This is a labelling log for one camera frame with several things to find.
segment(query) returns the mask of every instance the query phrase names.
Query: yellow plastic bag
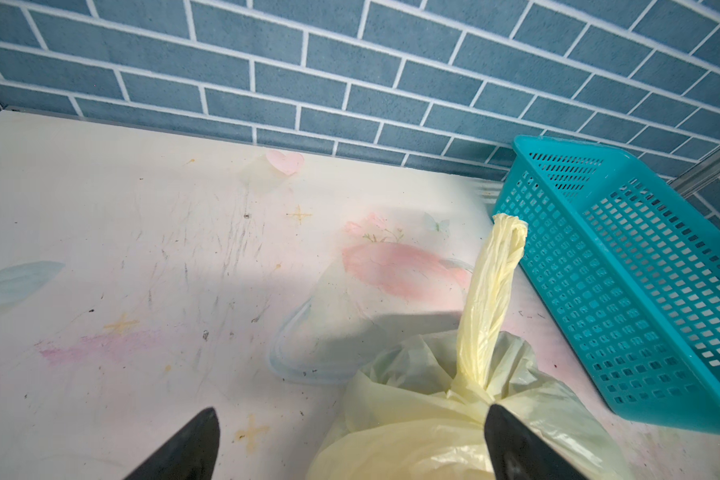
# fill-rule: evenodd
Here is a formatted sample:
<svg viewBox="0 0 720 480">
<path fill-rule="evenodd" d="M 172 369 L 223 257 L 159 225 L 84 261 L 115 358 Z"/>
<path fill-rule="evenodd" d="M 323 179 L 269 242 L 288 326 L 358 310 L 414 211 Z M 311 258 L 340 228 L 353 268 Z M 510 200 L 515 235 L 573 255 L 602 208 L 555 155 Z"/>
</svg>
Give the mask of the yellow plastic bag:
<svg viewBox="0 0 720 480">
<path fill-rule="evenodd" d="M 499 332 L 528 226 L 494 216 L 458 331 L 413 336 L 347 385 L 308 480 L 494 478 L 483 437 L 499 403 L 588 478 L 632 478 L 619 448 L 530 345 Z"/>
</svg>

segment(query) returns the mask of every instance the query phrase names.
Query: countertop surface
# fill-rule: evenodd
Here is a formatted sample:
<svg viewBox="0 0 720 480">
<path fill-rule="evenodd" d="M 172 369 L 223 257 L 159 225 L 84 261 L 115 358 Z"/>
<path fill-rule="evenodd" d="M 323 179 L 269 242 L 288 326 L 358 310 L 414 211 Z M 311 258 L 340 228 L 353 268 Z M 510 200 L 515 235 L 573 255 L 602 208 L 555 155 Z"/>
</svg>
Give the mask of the countertop surface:
<svg viewBox="0 0 720 480">
<path fill-rule="evenodd" d="M 0 269 L 64 264 L 0 306 L 0 478 L 122 478 L 207 406 L 214 478 L 300 478 L 356 365 L 455 328 L 499 184 L 267 151 L 0 113 Z M 636 478 L 720 478 L 720 436 L 608 410 L 521 269 L 504 330 Z"/>
</svg>

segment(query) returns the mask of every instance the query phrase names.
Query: pink heart sticker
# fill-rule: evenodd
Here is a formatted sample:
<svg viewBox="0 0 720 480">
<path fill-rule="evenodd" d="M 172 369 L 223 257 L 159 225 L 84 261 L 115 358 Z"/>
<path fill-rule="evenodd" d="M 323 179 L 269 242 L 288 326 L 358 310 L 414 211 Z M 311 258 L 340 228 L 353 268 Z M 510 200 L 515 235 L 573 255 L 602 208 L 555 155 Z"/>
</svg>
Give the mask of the pink heart sticker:
<svg viewBox="0 0 720 480">
<path fill-rule="evenodd" d="M 286 175 L 293 175 L 304 166 L 304 156 L 296 152 L 284 154 L 278 150 L 268 150 L 266 158 L 274 168 L 277 168 Z"/>
</svg>

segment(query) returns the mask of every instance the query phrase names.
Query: black object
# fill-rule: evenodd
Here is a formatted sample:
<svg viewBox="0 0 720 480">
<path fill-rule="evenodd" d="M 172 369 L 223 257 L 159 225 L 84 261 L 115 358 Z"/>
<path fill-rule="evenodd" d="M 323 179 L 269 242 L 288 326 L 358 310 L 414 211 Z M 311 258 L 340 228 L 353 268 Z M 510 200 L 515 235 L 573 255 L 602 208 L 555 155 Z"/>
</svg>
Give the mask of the black object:
<svg viewBox="0 0 720 480">
<path fill-rule="evenodd" d="M 496 480 L 586 480 L 500 405 L 488 409 L 484 434 Z"/>
<path fill-rule="evenodd" d="M 219 419 L 198 413 L 125 480 L 210 480 L 219 455 Z"/>
</svg>

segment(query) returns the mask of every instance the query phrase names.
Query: teal plastic basket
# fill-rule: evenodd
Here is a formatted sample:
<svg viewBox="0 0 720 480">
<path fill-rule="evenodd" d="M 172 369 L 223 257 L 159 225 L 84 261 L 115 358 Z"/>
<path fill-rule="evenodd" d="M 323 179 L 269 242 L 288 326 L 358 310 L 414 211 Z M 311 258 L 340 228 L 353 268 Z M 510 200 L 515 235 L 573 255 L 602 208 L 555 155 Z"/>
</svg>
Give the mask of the teal plastic basket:
<svg viewBox="0 0 720 480">
<path fill-rule="evenodd" d="M 720 434 L 720 231 L 634 156 L 517 137 L 495 211 L 608 406 Z"/>
</svg>

